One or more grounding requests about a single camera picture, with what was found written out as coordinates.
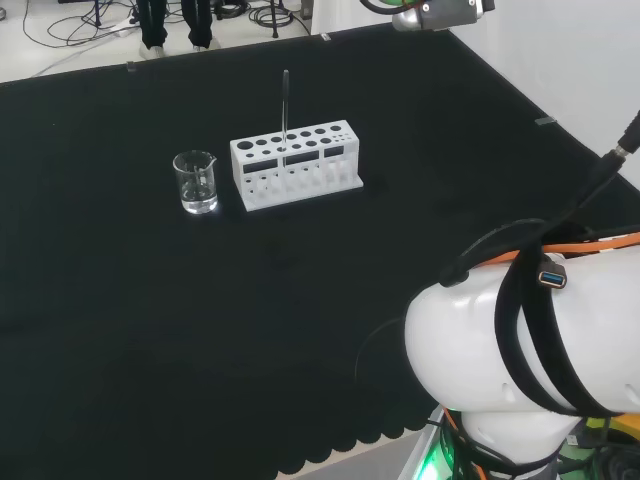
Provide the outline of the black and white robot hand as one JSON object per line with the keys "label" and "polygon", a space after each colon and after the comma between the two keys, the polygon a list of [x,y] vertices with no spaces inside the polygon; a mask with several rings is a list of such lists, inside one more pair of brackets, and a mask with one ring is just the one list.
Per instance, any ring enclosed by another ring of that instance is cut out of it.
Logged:
{"label": "black and white robot hand", "polygon": [[438,31],[475,24],[485,13],[495,9],[494,0],[418,1],[403,13],[392,16],[398,31]]}

